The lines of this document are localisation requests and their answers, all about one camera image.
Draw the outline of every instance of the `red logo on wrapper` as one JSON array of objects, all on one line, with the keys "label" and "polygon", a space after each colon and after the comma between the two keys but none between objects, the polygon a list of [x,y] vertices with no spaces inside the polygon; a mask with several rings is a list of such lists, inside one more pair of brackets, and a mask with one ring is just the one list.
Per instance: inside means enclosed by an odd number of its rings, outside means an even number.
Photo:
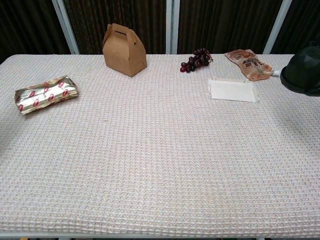
[{"label": "red logo on wrapper", "polygon": [[36,91],[32,91],[29,95],[29,98],[33,97],[36,94]]},{"label": "red logo on wrapper", "polygon": [[33,103],[33,106],[36,107],[36,106],[38,106],[38,104],[39,104],[39,99],[36,99],[36,100],[34,101],[34,103]]},{"label": "red logo on wrapper", "polygon": [[50,96],[49,96],[48,101],[51,101],[52,99],[54,99],[54,95],[51,93]]},{"label": "red logo on wrapper", "polygon": [[64,90],[63,93],[62,93],[62,96],[65,96],[68,94],[68,89]]}]

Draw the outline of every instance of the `black curtain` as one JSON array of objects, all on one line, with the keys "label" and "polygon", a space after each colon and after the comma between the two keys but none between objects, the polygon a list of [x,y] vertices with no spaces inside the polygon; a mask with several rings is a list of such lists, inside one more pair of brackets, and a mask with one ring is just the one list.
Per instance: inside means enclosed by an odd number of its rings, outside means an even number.
[{"label": "black curtain", "polygon": [[135,31],[147,54],[166,52],[166,0],[64,0],[81,54],[102,54],[108,24]]},{"label": "black curtain", "polygon": [[0,0],[0,63],[14,54],[70,54],[51,0]]},{"label": "black curtain", "polygon": [[281,0],[180,0],[178,53],[200,47],[221,54],[251,49],[261,54]]},{"label": "black curtain", "polygon": [[320,40],[320,0],[293,0],[273,45],[273,54],[295,54]]}]

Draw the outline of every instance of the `candy bar wrapper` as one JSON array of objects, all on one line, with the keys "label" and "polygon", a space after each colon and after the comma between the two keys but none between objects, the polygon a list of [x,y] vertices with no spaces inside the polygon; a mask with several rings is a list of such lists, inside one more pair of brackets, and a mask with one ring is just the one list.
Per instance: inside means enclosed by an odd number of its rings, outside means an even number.
[{"label": "candy bar wrapper", "polygon": [[22,115],[78,96],[75,83],[68,77],[58,77],[36,86],[15,91],[15,104]]}]

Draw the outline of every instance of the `dark green object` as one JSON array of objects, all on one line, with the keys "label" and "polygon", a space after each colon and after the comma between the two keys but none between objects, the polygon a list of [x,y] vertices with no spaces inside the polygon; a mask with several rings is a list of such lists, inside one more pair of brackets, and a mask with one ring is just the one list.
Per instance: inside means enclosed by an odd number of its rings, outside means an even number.
[{"label": "dark green object", "polygon": [[300,50],[282,69],[280,79],[293,92],[320,97],[320,47]]}]

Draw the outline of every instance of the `white waffle tablecloth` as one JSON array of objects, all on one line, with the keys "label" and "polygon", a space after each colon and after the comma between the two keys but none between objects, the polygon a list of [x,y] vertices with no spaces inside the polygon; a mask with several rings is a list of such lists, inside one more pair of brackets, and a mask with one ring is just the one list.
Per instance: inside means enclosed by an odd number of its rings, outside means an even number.
[{"label": "white waffle tablecloth", "polygon": [[[320,97],[271,77],[259,103],[209,99],[208,78],[245,78],[213,58],[148,55],[133,78],[102,55],[2,63],[0,232],[320,237]],[[15,90],[64,75],[79,97],[21,115]]]}]

